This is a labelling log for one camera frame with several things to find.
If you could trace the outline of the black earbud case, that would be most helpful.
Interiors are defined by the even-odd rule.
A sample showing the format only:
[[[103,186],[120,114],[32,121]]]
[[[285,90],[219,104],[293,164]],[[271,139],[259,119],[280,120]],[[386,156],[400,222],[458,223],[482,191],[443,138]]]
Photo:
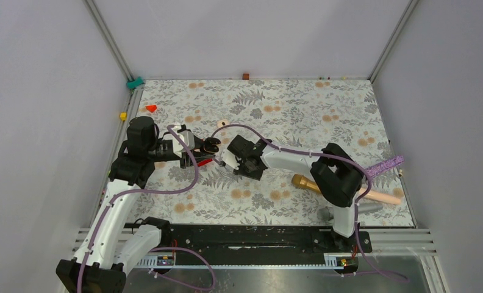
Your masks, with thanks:
[[[204,139],[201,149],[205,153],[216,154],[220,150],[221,140],[215,137]]]

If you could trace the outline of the pink earbud charging case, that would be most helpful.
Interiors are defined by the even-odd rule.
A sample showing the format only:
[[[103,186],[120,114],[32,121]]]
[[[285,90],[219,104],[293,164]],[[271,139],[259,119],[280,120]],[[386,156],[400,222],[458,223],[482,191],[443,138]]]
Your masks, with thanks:
[[[228,120],[220,120],[220,121],[218,121],[218,123],[217,123],[217,126],[218,126],[219,128],[221,128],[221,127],[223,127],[223,126],[227,126],[227,125],[229,125],[229,121],[228,121]]]

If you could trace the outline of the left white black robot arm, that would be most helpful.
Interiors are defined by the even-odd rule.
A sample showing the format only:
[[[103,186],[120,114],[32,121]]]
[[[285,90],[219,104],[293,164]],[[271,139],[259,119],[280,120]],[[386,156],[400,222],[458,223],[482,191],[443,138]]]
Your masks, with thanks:
[[[68,292],[122,292],[134,266],[152,249],[174,253],[176,241],[167,220],[147,217],[118,250],[127,217],[157,162],[179,161],[182,168],[198,169],[219,151],[220,140],[200,139],[184,125],[169,125],[170,139],[159,136],[151,117],[129,122],[127,139],[113,161],[102,205],[82,245],[71,260],[60,260],[55,270]]]

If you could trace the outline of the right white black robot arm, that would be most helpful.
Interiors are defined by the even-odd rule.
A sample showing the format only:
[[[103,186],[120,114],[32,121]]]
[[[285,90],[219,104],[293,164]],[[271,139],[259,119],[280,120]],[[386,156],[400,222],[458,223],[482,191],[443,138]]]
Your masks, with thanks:
[[[264,138],[252,142],[237,135],[221,152],[221,160],[234,174],[254,180],[261,180],[271,168],[313,180],[334,209],[331,229],[335,248],[340,251],[362,248],[357,201],[362,181],[371,177],[337,144],[329,143],[320,151],[307,151],[276,145]]]

